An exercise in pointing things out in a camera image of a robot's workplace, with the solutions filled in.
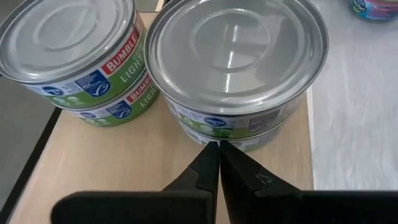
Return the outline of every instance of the metal can lid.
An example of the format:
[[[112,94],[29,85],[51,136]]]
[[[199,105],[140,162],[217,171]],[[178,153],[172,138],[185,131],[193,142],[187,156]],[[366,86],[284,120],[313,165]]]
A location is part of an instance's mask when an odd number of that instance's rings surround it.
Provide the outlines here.
[[[0,28],[0,69],[25,83],[79,73],[114,50],[133,12],[132,0],[28,0]]]
[[[172,1],[146,38],[146,64],[170,99],[213,114],[273,108],[305,91],[328,35],[306,0]]]

